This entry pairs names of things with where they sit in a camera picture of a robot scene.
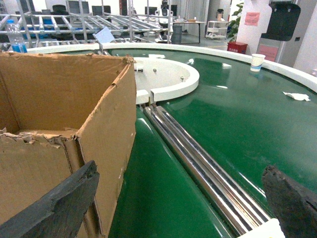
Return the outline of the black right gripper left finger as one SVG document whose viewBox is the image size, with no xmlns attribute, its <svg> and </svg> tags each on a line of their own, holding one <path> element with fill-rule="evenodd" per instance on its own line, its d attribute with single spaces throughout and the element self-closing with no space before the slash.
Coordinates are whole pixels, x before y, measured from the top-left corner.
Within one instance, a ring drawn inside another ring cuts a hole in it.
<svg viewBox="0 0 317 238">
<path fill-rule="evenodd" d="M 2 238 L 74 238 L 94 201 L 100 174 L 91 160 L 0 226 Z"/>
</svg>

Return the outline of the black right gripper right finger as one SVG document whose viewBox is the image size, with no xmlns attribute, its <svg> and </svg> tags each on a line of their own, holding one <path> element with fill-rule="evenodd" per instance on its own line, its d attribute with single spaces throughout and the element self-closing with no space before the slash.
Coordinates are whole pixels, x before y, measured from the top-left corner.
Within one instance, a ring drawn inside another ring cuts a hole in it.
<svg viewBox="0 0 317 238">
<path fill-rule="evenodd" d="M 262 175 L 267 203 L 287 238 L 317 236 L 317 194 L 268 165 Z"/>
</svg>

